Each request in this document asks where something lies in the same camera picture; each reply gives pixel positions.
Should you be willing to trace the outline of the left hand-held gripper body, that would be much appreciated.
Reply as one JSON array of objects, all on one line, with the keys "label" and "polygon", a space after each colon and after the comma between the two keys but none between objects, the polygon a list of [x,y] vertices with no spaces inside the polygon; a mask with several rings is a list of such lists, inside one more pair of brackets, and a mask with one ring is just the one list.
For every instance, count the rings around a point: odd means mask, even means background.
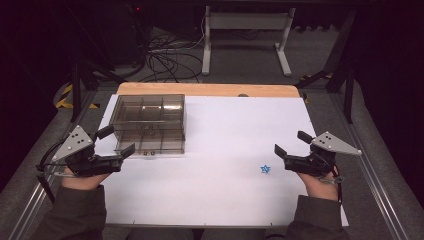
[{"label": "left hand-held gripper body", "polygon": [[71,170],[73,177],[91,177],[95,175],[119,172],[123,157],[100,156],[95,153],[95,133],[88,134],[77,125],[53,155],[52,161],[63,161]]}]

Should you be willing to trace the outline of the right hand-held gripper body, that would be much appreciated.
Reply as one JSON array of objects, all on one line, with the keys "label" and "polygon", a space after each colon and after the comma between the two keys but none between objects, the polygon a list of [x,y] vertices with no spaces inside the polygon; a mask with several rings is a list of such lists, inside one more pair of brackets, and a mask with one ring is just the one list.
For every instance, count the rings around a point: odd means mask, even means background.
[{"label": "right hand-held gripper body", "polygon": [[349,145],[329,132],[313,137],[307,156],[286,155],[283,159],[285,169],[311,176],[326,176],[336,166],[337,153],[360,156],[361,150]]}]

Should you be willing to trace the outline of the clear plastic compartment box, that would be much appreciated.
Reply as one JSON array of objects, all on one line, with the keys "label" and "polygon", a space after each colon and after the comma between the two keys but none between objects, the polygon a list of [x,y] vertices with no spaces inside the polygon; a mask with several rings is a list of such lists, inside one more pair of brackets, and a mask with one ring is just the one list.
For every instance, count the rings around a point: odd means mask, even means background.
[{"label": "clear plastic compartment box", "polygon": [[117,150],[134,144],[138,155],[183,154],[185,95],[119,95],[110,124],[114,126]]}]

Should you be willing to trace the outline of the person's left hand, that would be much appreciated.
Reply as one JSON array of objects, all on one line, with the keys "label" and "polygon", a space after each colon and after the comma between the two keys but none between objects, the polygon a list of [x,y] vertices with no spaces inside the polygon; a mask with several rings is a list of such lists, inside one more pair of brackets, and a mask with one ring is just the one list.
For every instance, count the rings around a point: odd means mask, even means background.
[{"label": "person's left hand", "polygon": [[94,190],[96,189],[109,174],[95,175],[91,177],[64,177],[61,185],[65,188],[76,190]]}]

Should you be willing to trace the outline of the person's right hand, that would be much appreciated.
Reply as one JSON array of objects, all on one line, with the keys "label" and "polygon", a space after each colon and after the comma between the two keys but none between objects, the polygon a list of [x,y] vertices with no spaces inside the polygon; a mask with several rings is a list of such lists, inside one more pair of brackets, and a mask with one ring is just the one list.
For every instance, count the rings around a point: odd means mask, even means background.
[{"label": "person's right hand", "polygon": [[310,197],[337,201],[338,185],[333,184],[333,173],[328,173],[325,177],[318,178],[304,173],[298,173],[298,176],[306,187],[307,194]]}]

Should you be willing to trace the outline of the yellow black hazard tape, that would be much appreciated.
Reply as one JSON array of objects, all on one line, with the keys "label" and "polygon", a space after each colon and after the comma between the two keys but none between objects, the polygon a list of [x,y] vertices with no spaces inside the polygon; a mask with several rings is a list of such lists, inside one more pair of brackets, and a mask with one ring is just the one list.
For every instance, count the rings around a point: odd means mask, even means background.
[{"label": "yellow black hazard tape", "polygon": [[65,87],[65,89],[63,90],[61,96],[59,97],[59,100],[55,104],[55,107],[57,109],[59,109],[59,108],[72,109],[73,108],[73,104],[72,103],[69,103],[67,101],[67,98],[70,96],[70,93],[72,91],[72,88],[73,88],[73,85],[71,83],[69,83]]}]

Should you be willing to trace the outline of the black metal stand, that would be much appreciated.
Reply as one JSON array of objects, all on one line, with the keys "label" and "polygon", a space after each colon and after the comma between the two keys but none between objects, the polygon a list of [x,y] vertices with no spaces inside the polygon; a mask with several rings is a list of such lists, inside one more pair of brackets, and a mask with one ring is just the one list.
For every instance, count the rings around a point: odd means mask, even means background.
[{"label": "black metal stand", "polygon": [[99,87],[99,83],[96,80],[96,77],[94,76],[95,72],[98,72],[101,75],[119,84],[125,82],[124,78],[90,61],[81,60],[75,63],[71,70],[73,100],[73,114],[71,118],[72,122],[75,122],[77,120],[77,117],[82,112],[81,85],[84,85],[88,91],[96,91]]},{"label": "black metal stand", "polygon": [[349,124],[352,124],[352,99],[354,88],[354,71],[352,62],[344,60],[346,56],[346,43],[348,42],[349,34],[356,15],[355,10],[350,10],[346,20],[344,21],[339,35],[333,45],[330,55],[324,65],[324,68],[312,76],[305,76],[299,83],[296,84],[298,89],[302,89],[319,79],[323,79],[328,74],[332,74],[326,85],[328,93],[336,93],[342,85],[345,85],[343,114]]}]

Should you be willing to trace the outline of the white table sheet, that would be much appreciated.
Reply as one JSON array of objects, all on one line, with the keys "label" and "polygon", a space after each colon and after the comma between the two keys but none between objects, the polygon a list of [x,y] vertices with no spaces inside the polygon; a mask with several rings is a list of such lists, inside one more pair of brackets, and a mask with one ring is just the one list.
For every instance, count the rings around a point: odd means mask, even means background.
[{"label": "white table sheet", "polygon": [[[301,98],[186,99],[185,152],[132,156],[104,182],[107,222],[120,226],[288,225],[305,187],[274,145],[305,156],[315,132]],[[268,174],[260,167],[268,165]]]}]

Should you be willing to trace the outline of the black equipment case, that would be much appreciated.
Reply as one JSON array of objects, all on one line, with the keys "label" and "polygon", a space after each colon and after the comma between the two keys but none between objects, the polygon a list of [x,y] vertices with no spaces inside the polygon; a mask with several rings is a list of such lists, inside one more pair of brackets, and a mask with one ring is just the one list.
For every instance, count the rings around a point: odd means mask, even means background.
[{"label": "black equipment case", "polygon": [[143,65],[142,31],[133,9],[128,4],[112,4],[110,9],[111,28],[109,53],[116,65]]}]

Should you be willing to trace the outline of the aluminium frame rail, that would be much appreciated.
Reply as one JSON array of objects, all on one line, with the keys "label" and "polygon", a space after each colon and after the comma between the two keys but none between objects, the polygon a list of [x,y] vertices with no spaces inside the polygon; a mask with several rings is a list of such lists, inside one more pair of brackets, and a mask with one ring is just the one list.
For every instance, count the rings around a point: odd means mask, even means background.
[{"label": "aluminium frame rail", "polygon": [[393,240],[410,240],[404,226],[402,225],[394,206],[389,199],[388,193],[385,187],[382,185],[378,178],[374,167],[370,161],[368,154],[366,153],[361,140],[357,134],[357,131],[353,124],[349,123],[344,114],[344,108],[342,100],[336,94],[330,94],[329,98],[335,107],[341,121],[348,132],[349,138],[353,145],[360,149],[362,154],[359,156],[359,166],[363,172],[363,175],[370,187],[371,193],[376,201],[376,204],[383,216],[383,219],[389,229],[389,232]]},{"label": "aluminium frame rail", "polygon": [[37,180],[35,165],[51,146],[83,122],[95,96],[96,92],[93,91],[82,94],[78,114],[74,114],[70,108],[58,110],[0,194],[0,240],[28,240],[38,221],[51,207],[50,200]]}]

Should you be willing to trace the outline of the white metal table frame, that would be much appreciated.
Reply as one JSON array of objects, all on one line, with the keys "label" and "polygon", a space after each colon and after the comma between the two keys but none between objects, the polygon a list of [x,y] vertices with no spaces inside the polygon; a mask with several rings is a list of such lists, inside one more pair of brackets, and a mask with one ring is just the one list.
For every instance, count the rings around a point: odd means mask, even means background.
[{"label": "white metal table frame", "polygon": [[292,75],[286,54],[285,46],[295,16],[296,9],[290,8],[287,13],[233,13],[212,12],[210,6],[205,7],[203,23],[203,75],[208,75],[211,64],[211,31],[212,30],[282,30],[282,38],[274,44],[277,57],[283,74]]}]

